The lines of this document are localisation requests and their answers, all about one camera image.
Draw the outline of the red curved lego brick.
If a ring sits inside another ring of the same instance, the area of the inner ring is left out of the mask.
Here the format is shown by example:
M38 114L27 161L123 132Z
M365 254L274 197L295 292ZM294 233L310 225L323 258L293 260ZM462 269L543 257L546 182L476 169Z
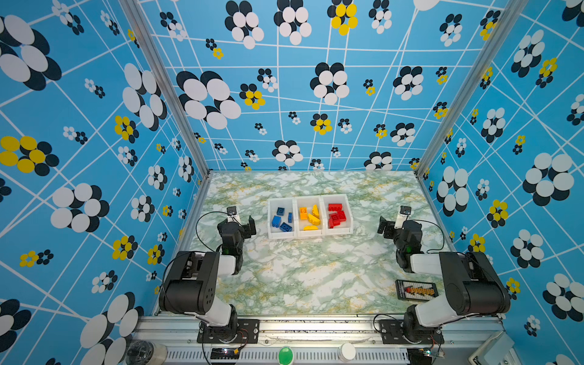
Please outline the red curved lego brick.
M334 226L335 227L337 227L337 226L339 226L341 224L340 220L336 216L335 217L331 216L330 218L333 219L333 222L334 222Z

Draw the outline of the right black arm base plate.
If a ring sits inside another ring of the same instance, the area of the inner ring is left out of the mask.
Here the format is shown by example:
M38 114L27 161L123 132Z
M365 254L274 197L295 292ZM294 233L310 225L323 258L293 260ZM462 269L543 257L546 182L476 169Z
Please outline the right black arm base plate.
M384 345L443 345L444 337L438 328L404 324L403 320L381 319L377 329Z

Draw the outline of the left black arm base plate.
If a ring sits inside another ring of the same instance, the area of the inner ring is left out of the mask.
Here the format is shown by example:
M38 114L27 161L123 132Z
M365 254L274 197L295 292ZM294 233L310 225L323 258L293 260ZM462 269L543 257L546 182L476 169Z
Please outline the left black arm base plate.
M258 319L238 319L227 326L209 326L200 323L197 342L199 344L257 344L259 340L260 321Z

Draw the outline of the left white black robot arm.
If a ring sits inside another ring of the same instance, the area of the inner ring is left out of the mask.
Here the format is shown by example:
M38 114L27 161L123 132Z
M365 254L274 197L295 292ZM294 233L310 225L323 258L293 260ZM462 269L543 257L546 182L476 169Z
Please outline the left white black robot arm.
M237 311L216 295L217 279L239 274L243 244L256 235L255 220L244 225L228 218L217 225L222 245L219 251L181 251L164 275L159 308L173 314L194 316L219 335L237 334Z

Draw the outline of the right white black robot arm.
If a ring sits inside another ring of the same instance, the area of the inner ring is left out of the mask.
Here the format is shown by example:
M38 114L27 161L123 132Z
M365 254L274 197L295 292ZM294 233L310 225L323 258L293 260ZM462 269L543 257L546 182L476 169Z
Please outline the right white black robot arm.
M511 298L483 252L422 252L422 225L380 218L377 232L395 245L395 258L405 272L440 275L445 294L407 308L404 336L416 341L440 327L470 316L507 313Z

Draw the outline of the blue square lego brick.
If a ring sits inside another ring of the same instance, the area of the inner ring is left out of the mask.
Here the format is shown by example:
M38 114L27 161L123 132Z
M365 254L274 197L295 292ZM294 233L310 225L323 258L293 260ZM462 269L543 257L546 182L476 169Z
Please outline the blue square lego brick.
M280 225L279 229L280 229L281 231L283 231L283 232L291 232L291 231L293 231L293 230L294 230L294 229L292 228L292 226L290 226L289 224L286 224L286 223L282 223L282 224Z

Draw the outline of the red arched lego brick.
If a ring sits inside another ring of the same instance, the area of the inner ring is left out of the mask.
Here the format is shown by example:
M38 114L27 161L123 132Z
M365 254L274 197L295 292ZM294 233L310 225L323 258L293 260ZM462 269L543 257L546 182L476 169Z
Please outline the red arched lego brick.
M332 214L331 216L333 216L333 217L336 216L340 220L341 224L346 222L346 220L347 220L347 217L346 217L344 211L336 211L336 213Z

